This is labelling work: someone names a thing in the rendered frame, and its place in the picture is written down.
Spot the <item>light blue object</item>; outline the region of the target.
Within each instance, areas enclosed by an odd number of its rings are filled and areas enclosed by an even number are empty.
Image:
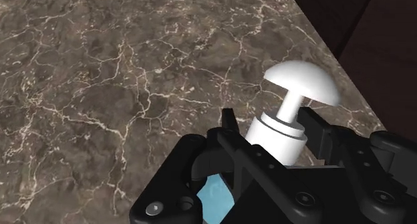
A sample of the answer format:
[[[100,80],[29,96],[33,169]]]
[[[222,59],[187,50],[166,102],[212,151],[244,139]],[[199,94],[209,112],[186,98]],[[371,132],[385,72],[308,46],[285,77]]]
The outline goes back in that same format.
[[[209,176],[197,196],[202,202],[203,220],[208,224],[220,224],[235,204],[220,175]]]

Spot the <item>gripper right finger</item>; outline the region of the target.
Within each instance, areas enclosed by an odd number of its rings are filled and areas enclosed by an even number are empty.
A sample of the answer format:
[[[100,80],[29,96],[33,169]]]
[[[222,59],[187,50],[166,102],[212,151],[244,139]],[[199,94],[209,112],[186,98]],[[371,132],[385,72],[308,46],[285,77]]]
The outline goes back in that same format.
[[[417,224],[417,144],[388,131],[364,138],[330,125],[311,108],[297,116],[307,147],[326,165],[342,166],[361,213],[376,224]]]

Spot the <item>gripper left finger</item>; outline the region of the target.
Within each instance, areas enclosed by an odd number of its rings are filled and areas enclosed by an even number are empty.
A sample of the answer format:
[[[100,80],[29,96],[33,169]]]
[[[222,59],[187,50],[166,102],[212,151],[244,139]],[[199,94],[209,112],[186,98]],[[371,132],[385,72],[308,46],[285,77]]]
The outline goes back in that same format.
[[[198,192],[219,174],[234,205],[219,224],[321,224],[323,203],[263,147],[241,135],[234,112],[206,136],[184,135],[129,212],[130,224],[203,224]]]

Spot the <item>white pump dispenser bottle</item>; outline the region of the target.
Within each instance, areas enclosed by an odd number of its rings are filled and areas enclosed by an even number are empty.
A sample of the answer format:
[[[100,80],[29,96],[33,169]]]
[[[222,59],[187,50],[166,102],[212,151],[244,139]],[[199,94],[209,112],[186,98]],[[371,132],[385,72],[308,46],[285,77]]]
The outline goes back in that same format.
[[[295,164],[307,136],[296,120],[304,98],[329,106],[340,103],[340,94],[332,77],[319,66],[304,61],[286,61],[266,70],[264,78],[287,90],[278,111],[255,117],[245,139],[258,144],[281,164]]]

